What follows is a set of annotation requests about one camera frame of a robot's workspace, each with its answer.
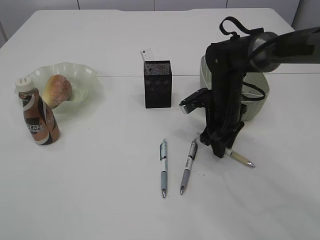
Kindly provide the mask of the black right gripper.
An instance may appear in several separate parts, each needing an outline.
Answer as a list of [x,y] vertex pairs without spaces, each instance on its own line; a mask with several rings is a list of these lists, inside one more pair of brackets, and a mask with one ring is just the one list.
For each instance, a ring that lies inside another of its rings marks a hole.
[[213,154],[223,158],[226,148],[232,148],[240,130],[244,127],[241,120],[246,107],[241,103],[241,89],[227,92],[211,90],[212,99],[209,109],[205,109],[206,127],[200,134],[200,142],[212,148]]

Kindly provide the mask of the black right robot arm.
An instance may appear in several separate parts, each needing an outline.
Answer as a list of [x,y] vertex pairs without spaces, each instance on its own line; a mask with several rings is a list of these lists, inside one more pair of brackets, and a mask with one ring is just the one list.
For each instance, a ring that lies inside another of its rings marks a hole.
[[222,158],[244,126],[245,102],[260,102],[266,92],[245,83],[247,73],[270,73],[281,64],[319,64],[320,29],[313,27],[277,35],[262,32],[212,43],[205,53],[211,87],[203,88],[206,127],[203,144]]

